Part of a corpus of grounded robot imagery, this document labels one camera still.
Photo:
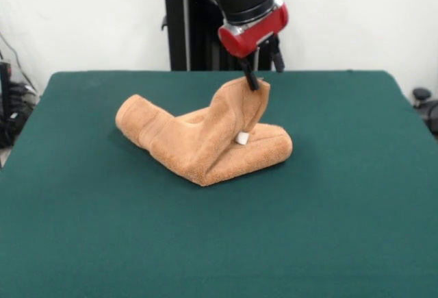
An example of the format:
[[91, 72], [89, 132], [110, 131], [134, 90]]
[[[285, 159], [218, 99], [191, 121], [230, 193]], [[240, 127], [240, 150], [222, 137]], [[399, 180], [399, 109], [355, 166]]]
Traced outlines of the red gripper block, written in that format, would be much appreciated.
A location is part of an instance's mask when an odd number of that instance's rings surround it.
[[289, 15], [283, 0], [273, 0], [273, 2], [273, 8], [256, 21], [243, 25], [232, 25], [225, 21], [218, 29], [218, 36], [224, 48], [232, 56], [239, 58], [239, 64], [251, 90], [258, 90], [259, 83], [245, 57], [271, 36], [273, 37], [270, 40], [270, 58], [276, 72], [285, 70], [279, 37], [274, 35], [287, 25]]

